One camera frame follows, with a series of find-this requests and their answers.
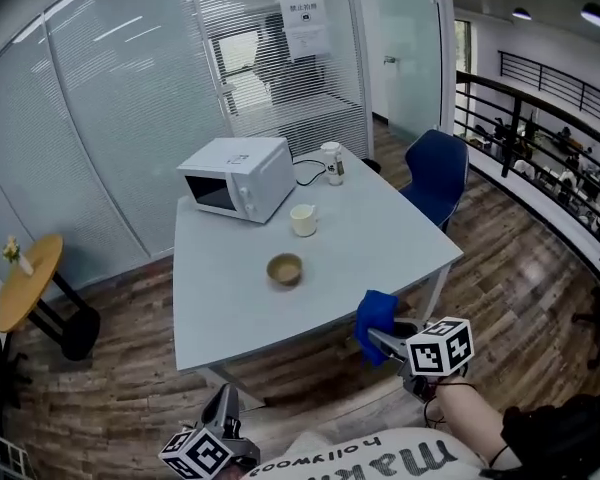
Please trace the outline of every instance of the bottle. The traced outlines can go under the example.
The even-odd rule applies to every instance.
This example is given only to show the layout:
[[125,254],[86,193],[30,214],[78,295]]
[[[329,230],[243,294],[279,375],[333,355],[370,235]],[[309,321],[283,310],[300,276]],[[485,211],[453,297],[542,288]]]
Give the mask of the bottle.
[[338,142],[325,142],[320,146],[324,154],[324,165],[331,185],[342,185],[344,166],[342,165],[342,146]]

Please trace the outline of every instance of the door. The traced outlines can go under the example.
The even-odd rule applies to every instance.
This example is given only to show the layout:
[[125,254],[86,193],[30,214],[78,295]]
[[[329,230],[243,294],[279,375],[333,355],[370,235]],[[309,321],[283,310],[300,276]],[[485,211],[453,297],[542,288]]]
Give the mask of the door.
[[437,0],[377,0],[384,43],[388,120],[413,142],[439,127],[442,49]]

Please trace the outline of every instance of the wooden bowl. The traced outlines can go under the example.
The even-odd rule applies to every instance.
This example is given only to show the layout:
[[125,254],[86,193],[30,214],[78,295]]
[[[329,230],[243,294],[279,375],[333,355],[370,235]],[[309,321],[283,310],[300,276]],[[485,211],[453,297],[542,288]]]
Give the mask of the wooden bowl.
[[295,286],[302,277],[302,260],[295,254],[278,254],[267,264],[267,275],[283,286]]

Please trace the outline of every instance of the white microwave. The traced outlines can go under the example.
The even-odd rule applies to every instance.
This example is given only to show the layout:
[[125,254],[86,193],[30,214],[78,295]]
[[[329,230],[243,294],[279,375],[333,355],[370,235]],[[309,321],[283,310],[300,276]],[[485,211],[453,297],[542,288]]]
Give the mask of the white microwave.
[[283,137],[218,138],[178,167],[195,207],[265,223],[296,186]]

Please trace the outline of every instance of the microwave window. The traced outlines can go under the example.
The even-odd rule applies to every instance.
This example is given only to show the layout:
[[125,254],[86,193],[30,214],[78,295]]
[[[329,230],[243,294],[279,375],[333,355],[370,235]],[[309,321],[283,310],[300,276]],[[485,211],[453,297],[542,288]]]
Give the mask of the microwave window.
[[198,204],[236,211],[226,180],[199,176],[185,176],[185,178]]

